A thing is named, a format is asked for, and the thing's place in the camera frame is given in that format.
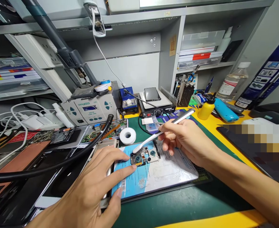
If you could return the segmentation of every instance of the red label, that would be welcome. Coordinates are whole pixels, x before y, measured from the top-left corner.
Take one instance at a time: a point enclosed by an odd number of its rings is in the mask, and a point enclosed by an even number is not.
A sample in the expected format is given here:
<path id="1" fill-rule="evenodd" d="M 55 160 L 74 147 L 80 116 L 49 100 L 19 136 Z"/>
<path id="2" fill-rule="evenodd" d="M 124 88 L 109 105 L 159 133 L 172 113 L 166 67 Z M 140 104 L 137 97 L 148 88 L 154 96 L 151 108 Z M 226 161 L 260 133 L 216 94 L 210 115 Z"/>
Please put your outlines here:
<path id="1" fill-rule="evenodd" d="M 31 138 L 33 138 L 34 135 L 36 135 L 37 132 L 28 132 L 28 137 L 26 140 L 29 140 Z M 15 136 L 14 138 L 12 138 L 8 143 L 15 143 L 15 142 L 20 142 L 24 140 L 24 136 L 25 136 L 25 132 Z"/>
<path id="2" fill-rule="evenodd" d="M 202 53 L 193 55 L 193 60 L 209 59 L 211 53 Z"/>

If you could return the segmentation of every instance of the water bottle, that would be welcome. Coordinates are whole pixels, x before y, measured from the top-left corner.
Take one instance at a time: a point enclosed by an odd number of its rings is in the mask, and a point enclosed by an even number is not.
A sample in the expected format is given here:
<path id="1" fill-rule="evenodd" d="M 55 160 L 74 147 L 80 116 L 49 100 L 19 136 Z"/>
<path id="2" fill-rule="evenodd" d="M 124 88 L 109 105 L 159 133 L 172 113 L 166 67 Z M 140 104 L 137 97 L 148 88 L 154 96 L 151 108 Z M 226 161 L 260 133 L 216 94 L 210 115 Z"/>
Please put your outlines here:
<path id="1" fill-rule="evenodd" d="M 216 97 L 220 98 L 223 102 L 232 101 L 238 93 L 239 88 L 248 79 L 246 68 L 249 66 L 250 62 L 241 62 L 233 73 L 227 75 Z"/>

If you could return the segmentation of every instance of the wall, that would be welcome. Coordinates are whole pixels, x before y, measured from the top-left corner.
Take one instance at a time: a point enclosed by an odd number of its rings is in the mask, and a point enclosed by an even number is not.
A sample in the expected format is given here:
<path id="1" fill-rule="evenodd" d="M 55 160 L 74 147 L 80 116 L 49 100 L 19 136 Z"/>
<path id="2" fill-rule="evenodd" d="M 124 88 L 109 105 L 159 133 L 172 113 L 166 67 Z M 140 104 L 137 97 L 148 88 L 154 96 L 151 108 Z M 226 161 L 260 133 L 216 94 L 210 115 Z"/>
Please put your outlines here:
<path id="1" fill-rule="evenodd" d="M 135 55 L 114 59 L 107 59 L 113 72 L 126 84 L 132 86 L 133 92 L 138 93 L 144 88 L 159 86 L 159 53 Z M 105 60 L 87 62 L 98 81 L 117 81 L 119 88 L 121 83 L 111 72 Z"/>
<path id="2" fill-rule="evenodd" d="M 236 99 L 246 86 L 251 83 L 258 70 L 278 45 L 279 0 L 275 0 L 242 55 L 241 62 L 251 62 L 251 65 L 248 68 L 249 79 L 240 89 Z M 279 102 L 279 86 L 262 102 L 262 104 L 273 102 Z"/>

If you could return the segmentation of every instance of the toothbrush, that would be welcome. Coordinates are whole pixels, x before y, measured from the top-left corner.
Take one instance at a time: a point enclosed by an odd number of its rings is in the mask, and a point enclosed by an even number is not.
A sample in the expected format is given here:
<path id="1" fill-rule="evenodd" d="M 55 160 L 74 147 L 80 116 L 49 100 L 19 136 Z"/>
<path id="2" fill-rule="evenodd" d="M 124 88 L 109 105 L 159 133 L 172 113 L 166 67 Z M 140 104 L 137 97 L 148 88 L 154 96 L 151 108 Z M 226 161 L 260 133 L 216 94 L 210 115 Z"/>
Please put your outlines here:
<path id="1" fill-rule="evenodd" d="M 192 113 L 194 113 L 195 110 L 194 109 L 189 109 L 187 112 L 184 112 L 183 115 L 181 115 L 180 117 L 176 118 L 174 121 L 172 121 L 173 124 L 178 124 L 179 122 L 181 122 L 183 119 L 186 119 L 187 117 L 189 117 Z M 140 145 L 138 145 L 134 150 L 133 150 L 133 154 L 137 155 L 139 153 L 144 152 L 144 148 L 143 146 L 151 141 L 154 140 L 155 138 L 157 138 L 159 135 L 163 134 L 163 132 L 158 131 L 157 133 L 151 135 L 149 138 L 147 138 L 144 142 L 142 142 Z"/>

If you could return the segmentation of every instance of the plastic storage drawer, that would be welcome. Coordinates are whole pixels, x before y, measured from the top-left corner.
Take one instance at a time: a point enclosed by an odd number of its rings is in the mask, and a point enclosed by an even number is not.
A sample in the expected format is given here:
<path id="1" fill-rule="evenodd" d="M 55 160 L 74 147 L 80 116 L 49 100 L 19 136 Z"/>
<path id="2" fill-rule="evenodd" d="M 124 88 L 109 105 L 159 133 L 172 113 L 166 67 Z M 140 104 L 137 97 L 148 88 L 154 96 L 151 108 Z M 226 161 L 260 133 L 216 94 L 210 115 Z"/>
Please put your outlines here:
<path id="1" fill-rule="evenodd" d="M 224 33 L 225 30 L 184 35 L 181 50 L 219 46 Z"/>
<path id="2" fill-rule="evenodd" d="M 0 93 L 13 92 L 13 91 L 37 91 L 37 90 L 47 90 L 49 87 L 44 82 L 43 79 L 31 79 L 26 81 L 15 81 L 0 83 Z"/>
<path id="3" fill-rule="evenodd" d="M 193 60 L 193 61 L 186 61 L 186 62 L 179 62 L 178 63 L 178 71 L 194 68 L 197 65 L 201 67 L 219 64 L 221 62 L 221 57 L 214 57 L 209 59 L 201 59 L 201 60 Z"/>
<path id="4" fill-rule="evenodd" d="M 0 58 L 0 71 L 22 69 L 28 67 L 31 67 L 31 65 L 23 57 Z"/>

